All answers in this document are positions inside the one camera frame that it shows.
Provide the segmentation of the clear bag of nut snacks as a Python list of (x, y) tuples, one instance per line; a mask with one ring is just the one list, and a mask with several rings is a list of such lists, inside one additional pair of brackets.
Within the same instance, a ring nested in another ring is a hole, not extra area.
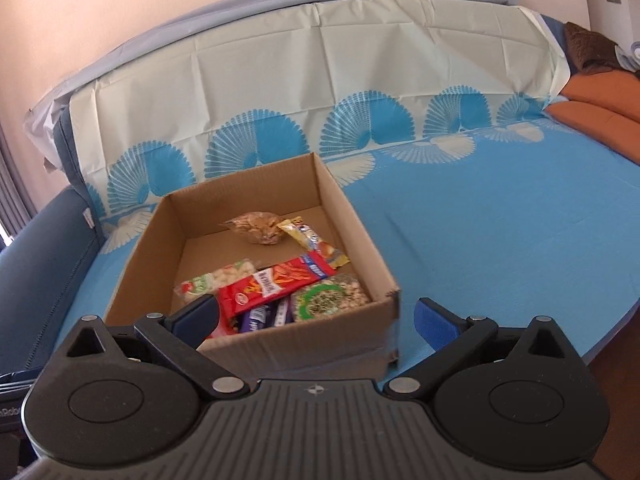
[(250, 211), (225, 221), (222, 226), (254, 245), (277, 245), (284, 232), (279, 228), (282, 218), (265, 211)]

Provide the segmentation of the red snack bar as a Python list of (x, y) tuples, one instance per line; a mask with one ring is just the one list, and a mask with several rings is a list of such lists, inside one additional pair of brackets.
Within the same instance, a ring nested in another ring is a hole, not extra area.
[(235, 318), (221, 318), (216, 328), (207, 336), (207, 339), (216, 339), (239, 333), (239, 324)]

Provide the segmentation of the rice cake packet green label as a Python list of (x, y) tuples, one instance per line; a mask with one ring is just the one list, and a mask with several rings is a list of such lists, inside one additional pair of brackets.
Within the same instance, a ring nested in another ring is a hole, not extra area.
[(183, 281), (174, 288), (174, 292), (183, 304), (190, 304), (201, 296), (216, 295), (219, 289), (231, 285), (241, 278), (246, 278), (255, 271), (256, 266), (252, 260), (242, 259), (222, 266), (215, 271)]

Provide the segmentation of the red cracker stick packet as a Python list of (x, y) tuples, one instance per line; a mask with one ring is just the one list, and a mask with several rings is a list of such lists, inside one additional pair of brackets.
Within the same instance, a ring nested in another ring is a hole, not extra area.
[(318, 252), (306, 252), (241, 278), (218, 290), (221, 317), (231, 321), (254, 308), (292, 295), (299, 289), (330, 278), (336, 270)]

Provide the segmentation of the purple pink snack stick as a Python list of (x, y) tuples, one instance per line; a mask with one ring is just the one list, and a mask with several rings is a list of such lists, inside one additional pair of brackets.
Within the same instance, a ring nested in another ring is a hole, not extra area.
[(293, 322), (291, 297), (280, 299), (273, 310), (272, 327), (281, 327)]

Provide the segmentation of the round nut cake green label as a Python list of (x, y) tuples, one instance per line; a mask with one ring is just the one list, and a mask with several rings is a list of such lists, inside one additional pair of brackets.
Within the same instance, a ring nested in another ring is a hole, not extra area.
[(295, 322), (326, 318), (369, 302), (370, 298), (356, 276), (336, 274), (294, 292), (291, 296), (292, 317)]

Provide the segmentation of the brown cardboard box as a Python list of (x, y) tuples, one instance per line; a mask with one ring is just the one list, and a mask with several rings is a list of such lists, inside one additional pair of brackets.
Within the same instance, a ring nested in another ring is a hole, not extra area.
[(250, 244), (224, 222), (253, 211), (302, 217), (350, 260), (370, 304), (320, 320), (220, 336), (198, 350), (246, 380), (381, 380), (396, 359), (399, 287), (329, 169), (315, 154), (213, 178), (163, 197), (138, 239), (106, 310), (108, 326), (134, 324), (148, 313), (178, 310), (174, 289), (188, 278), (241, 259), (258, 268), (302, 254), (292, 237)]

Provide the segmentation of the yellow snack packet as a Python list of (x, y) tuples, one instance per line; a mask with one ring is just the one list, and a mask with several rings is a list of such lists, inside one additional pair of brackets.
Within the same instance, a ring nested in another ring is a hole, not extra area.
[(306, 250), (318, 252), (334, 270), (350, 263), (350, 259), (344, 252), (326, 242), (311, 226), (308, 226), (302, 217), (284, 219), (278, 223), (278, 228), (294, 238)]

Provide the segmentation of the blue cream patterned sofa cover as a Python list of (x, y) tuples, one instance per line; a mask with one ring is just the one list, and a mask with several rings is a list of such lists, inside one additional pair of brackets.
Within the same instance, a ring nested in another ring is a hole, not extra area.
[(567, 79), (561, 22), (465, 0), (304, 3), (104, 67), (58, 122), (105, 232), (67, 321), (107, 311), (165, 195), (314, 153), (401, 288), (402, 367), (421, 296), (548, 314), (593, 359), (639, 310), (639, 169), (552, 118)]

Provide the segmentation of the grey curtain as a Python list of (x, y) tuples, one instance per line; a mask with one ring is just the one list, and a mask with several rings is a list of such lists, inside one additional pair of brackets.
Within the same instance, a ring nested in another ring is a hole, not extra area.
[(18, 173), (9, 144), (0, 132), (1, 247), (9, 246), (37, 214)]

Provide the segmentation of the lower orange cushion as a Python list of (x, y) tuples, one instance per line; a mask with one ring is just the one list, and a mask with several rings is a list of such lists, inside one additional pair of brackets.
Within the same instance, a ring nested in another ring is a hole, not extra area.
[(626, 159), (640, 164), (639, 111), (608, 110), (605, 107), (565, 101), (549, 105), (546, 112), (557, 122), (590, 136)]

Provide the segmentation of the orange cushion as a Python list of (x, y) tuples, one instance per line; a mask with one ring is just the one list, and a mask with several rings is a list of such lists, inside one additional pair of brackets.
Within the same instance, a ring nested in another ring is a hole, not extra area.
[(640, 164), (639, 111), (608, 110), (605, 107), (565, 101), (549, 105), (546, 112), (557, 122), (590, 136), (626, 159)]
[(571, 76), (561, 94), (571, 101), (602, 107), (635, 122), (640, 120), (640, 81), (626, 70)]

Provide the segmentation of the upper orange cushion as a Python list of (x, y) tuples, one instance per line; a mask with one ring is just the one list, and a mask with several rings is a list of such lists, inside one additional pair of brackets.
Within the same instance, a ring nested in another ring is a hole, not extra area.
[(602, 107), (635, 122), (640, 120), (640, 81), (626, 70), (571, 76), (561, 94), (571, 101)]

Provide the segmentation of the brown blanket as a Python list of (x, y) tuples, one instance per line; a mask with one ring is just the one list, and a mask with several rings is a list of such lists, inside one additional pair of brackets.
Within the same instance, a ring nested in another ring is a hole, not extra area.
[(600, 34), (573, 22), (563, 27), (568, 59), (577, 73), (592, 75), (622, 70), (616, 55), (617, 44)]

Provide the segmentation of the pile of clothes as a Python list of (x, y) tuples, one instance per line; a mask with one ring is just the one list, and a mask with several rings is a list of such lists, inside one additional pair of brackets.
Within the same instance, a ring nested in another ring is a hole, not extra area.
[(623, 70), (631, 72), (634, 76), (640, 75), (640, 42), (635, 41), (627, 50), (621, 46), (615, 47), (618, 64)]

